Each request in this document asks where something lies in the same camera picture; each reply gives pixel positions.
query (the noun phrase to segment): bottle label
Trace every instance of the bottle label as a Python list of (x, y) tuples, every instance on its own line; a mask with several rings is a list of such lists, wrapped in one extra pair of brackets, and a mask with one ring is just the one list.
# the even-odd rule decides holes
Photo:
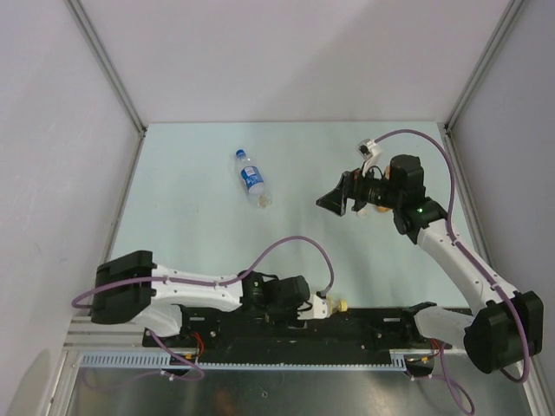
[(241, 178), (245, 180), (246, 189), (251, 189), (256, 184), (264, 183), (256, 166), (247, 166), (241, 171)]

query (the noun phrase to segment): gray wall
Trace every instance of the gray wall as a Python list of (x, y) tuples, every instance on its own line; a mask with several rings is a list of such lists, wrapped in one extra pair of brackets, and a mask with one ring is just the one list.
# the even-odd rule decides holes
[(544, 353), (555, 387), (555, 2), (532, 0), (455, 126), (499, 272), (545, 304)]
[(0, 39), (0, 414), (30, 416), (137, 134), (62, 0), (0, 2)]

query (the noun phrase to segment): white vent strip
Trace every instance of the white vent strip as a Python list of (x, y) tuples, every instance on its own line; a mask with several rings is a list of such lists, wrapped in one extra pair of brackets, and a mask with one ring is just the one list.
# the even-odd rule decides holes
[[(347, 371), (405, 371), (404, 356), (398, 353), (391, 354), (391, 364), (353, 364), (341, 366), (316, 365), (316, 364), (236, 364), (201, 362), (200, 367), (214, 370), (241, 369), (241, 370), (347, 370)], [(108, 352), (94, 351), (83, 353), (81, 367), (83, 368), (173, 368), (188, 369), (188, 366), (170, 365), (170, 356), (163, 352)]]

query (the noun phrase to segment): light blue tabletop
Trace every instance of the light blue tabletop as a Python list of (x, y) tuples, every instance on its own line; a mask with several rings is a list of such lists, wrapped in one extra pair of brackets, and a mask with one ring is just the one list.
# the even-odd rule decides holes
[[(467, 303), (441, 268), (400, 236), (393, 215), (340, 218), (315, 201), (342, 172), (362, 159), (355, 146), (398, 128), (413, 128), (441, 143), (433, 122), (316, 122), (153, 124), (148, 128), (127, 198), (112, 258), (151, 250), (166, 267), (207, 275), (246, 269), (270, 244), (303, 235), (329, 253), (336, 271), (331, 296), (351, 307), (441, 306)], [(381, 143), (380, 167), (399, 153), (421, 158), (428, 196), (447, 208), (447, 167), (438, 151), (408, 134)], [(254, 157), (272, 194), (266, 209), (251, 206), (234, 170), (234, 153)], [(454, 223), (472, 244), (457, 199)], [(276, 248), (257, 271), (280, 277), (303, 275), (313, 290), (329, 273), (320, 253), (305, 242)]]

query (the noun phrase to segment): water bottle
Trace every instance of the water bottle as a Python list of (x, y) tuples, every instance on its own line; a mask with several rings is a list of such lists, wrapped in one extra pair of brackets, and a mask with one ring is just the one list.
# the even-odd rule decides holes
[(249, 195), (249, 201), (255, 206), (265, 208), (271, 204), (270, 193), (265, 187), (264, 180), (260, 175), (260, 171), (254, 165), (251, 158), (246, 157), (243, 149), (235, 152), (235, 169), (237, 170), (242, 181), (245, 182), (246, 190)]

